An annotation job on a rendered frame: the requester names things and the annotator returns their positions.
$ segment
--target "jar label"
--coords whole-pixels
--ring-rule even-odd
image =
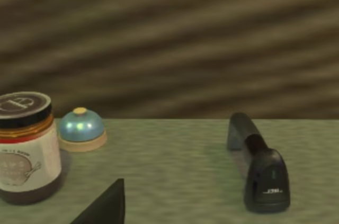
[[[43,136],[17,144],[0,144],[0,189],[25,192],[39,189],[61,173],[57,127]]]

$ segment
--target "green surface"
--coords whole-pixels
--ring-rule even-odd
[[[285,158],[287,212],[243,204],[244,180],[225,149],[227,120],[109,120],[109,142],[65,158],[64,187],[27,207],[0,201],[1,223],[69,224],[117,178],[126,179],[126,224],[339,223],[339,121],[256,120]]]

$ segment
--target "brown curtain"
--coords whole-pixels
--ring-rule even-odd
[[[0,0],[0,93],[62,116],[339,118],[339,0]]]

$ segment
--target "jar of sauce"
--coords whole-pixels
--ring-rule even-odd
[[[36,203],[60,184],[50,97],[36,92],[0,96],[0,198],[11,204]]]

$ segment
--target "black barcode scanner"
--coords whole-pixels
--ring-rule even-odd
[[[244,113],[231,116],[227,149],[243,150],[249,164],[244,201],[253,212],[280,212],[290,206],[288,172],[282,156],[267,146]]]

